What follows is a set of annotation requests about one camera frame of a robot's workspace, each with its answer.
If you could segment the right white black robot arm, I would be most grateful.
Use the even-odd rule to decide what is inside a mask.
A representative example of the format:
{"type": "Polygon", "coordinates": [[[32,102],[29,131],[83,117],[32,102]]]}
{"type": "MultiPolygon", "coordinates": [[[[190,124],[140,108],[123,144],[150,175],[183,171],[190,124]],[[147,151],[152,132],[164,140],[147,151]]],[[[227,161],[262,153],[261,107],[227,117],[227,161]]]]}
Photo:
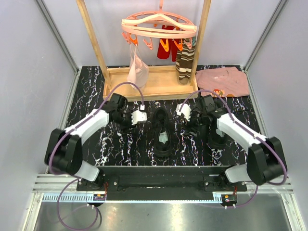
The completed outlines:
{"type": "Polygon", "coordinates": [[[287,164],[278,138],[268,138],[252,130],[231,113],[227,104],[218,106],[210,95],[199,95],[197,99],[200,104],[197,113],[183,102],[177,105],[177,115],[184,117],[188,126],[207,125],[208,139],[216,144],[222,145],[230,137],[247,153],[245,164],[228,167],[221,174],[218,184],[222,190],[229,191],[241,181],[260,186],[274,184],[274,179],[282,177],[280,184],[286,182],[287,164]]]}

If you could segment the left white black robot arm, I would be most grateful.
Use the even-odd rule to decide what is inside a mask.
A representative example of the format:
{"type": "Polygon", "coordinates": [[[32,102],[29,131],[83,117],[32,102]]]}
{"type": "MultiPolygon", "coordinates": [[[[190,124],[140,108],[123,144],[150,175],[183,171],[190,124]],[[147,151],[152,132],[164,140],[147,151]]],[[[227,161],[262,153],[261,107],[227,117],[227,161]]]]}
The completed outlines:
{"type": "Polygon", "coordinates": [[[83,144],[99,129],[109,123],[120,128],[133,128],[132,113],[125,112],[127,98],[114,93],[101,108],[93,109],[76,124],[51,132],[44,162],[52,174],[67,174],[87,180],[87,185],[97,191],[103,187],[103,173],[83,159],[83,144]]]}

